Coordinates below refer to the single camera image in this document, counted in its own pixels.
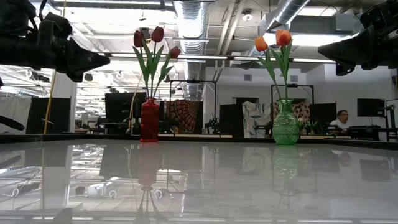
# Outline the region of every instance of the ceiling pipe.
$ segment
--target ceiling pipe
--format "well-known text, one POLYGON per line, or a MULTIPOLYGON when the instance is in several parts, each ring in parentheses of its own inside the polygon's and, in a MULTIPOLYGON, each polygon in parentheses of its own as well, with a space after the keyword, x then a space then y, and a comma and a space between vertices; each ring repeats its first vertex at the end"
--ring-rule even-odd
MULTIPOLYGON (((309 2, 310 0, 279 1, 276 10, 267 13, 262 17, 259 25, 259 36, 264 35, 266 32, 281 25, 289 25, 309 2)), ((260 57, 261 55, 263 55, 263 53, 256 50, 256 46, 254 46, 253 41, 253 46, 247 51, 246 56, 260 57)))
MULTIPOLYGON (((206 12, 208 2, 174 1, 175 12, 178 16, 178 36, 181 38, 198 39, 198 41, 180 41, 184 54, 203 55, 205 42, 206 12)), ((186 62, 184 66, 185 79, 205 79, 205 68, 202 63, 186 62)), ((196 86, 186 85, 191 99, 201 98, 196 86)))
POLYGON ((226 39, 222 55, 225 55, 226 52, 228 51, 228 48, 229 48, 229 45, 231 43, 232 37, 233 37, 233 35, 235 33, 236 25, 238 24, 238 21, 239 21, 239 16, 242 14, 243 5, 244 5, 245 2, 246 1, 244 1, 244 0, 240 0, 240 2, 239 2, 238 9, 236 10, 234 21, 233 21, 233 23, 231 25, 231 28, 229 30, 228 37, 226 39))
POLYGON ((220 54, 221 47, 223 46, 223 43, 224 43, 224 38, 225 38, 226 32, 228 31, 229 22, 231 21, 232 13, 234 11, 234 7, 235 7, 235 0, 232 0, 228 6, 228 15, 225 19, 223 30, 221 31, 220 40, 218 41, 217 50, 215 53, 216 55, 220 54))

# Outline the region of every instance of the red tulip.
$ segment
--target red tulip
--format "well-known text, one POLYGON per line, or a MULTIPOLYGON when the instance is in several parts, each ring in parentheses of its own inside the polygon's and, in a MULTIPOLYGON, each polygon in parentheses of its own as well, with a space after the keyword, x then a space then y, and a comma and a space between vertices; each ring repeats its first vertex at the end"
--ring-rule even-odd
POLYGON ((177 46, 170 49, 171 58, 174 58, 174 59, 178 58, 180 53, 181 53, 181 50, 177 46))
POLYGON ((289 45, 292 41, 292 34, 287 30, 276 31, 276 44, 279 46, 289 45))
POLYGON ((155 30, 152 32, 151 38, 154 42, 159 43, 163 40, 164 30, 161 27, 156 27, 155 30))
POLYGON ((136 31, 134 33, 134 46, 142 47, 142 40, 145 40, 144 34, 142 32, 136 31))

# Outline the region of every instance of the person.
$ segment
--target person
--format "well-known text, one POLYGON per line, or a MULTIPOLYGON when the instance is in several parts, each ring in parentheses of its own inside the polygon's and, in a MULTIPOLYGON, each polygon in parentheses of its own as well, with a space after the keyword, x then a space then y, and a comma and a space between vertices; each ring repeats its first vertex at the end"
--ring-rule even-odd
POLYGON ((341 110, 337 112, 337 119, 332 121, 330 125, 336 125, 341 128, 342 132, 347 132, 347 128, 351 127, 351 123, 348 121, 348 112, 341 110))

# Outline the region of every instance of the black partition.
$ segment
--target black partition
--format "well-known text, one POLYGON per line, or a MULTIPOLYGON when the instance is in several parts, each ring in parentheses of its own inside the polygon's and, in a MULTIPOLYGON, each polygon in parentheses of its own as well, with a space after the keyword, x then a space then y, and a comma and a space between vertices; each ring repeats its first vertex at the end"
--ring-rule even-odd
POLYGON ((232 134, 234 138, 243 138, 242 105, 220 105, 220 131, 232 134))
MULTIPOLYGON (((32 98, 26 134, 43 134, 48 98, 32 98)), ((70 98, 52 98, 47 134, 69 132, 70 98)))

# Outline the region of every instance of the pillar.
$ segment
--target pillar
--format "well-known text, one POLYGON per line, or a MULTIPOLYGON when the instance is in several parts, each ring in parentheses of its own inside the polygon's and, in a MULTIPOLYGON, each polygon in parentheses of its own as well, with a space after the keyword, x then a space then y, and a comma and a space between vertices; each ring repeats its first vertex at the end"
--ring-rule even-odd
POLYGON ((54 72, 54 74, 57 74, 57 77, 55 79, 52 97, 70 99, 69 132, 74 132, 77 83, 71 81, 66 74, 58 72, 54 72))

